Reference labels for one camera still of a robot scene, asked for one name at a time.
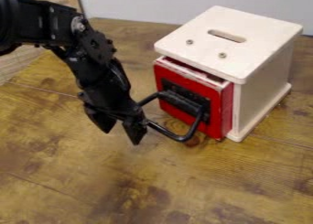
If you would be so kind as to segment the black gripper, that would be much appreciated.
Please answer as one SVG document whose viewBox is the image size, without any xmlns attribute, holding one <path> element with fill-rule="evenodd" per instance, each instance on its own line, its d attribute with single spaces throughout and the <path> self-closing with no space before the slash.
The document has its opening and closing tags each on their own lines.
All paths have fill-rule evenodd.
<svg viewBox="0 0 313 224">
<path fill-rule="evenodd" d="M 130 95 L 131 84 L 114 56 L 116 49 L 112 41 L 91 27 L 87 20 L 72 23 L 71 31 L 71 44 L 51 50 L 76 78 L 84 112 L 104 133 L 110 133 L 120 120 L 132 144 L 139 145 L 147 133 L 147 120 Z"/>
</svg>

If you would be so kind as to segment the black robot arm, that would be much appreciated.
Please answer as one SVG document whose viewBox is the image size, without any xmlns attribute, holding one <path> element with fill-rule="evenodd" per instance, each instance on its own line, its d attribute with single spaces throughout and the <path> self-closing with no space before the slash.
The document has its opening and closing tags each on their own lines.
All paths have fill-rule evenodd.
<svg viewBox="0 0 313 224">
<path fill-rule="evenodd" d="M 146 116 L 130 96 L 131 84 L 116 49 L 76 8 L 40 0 L 0 0 L 0 56 L 28 44 L 54 52 L 70 67 L 84 112 L 103 132 L 116 122 L 134 144 L 147 133 Z"/>
</svg>

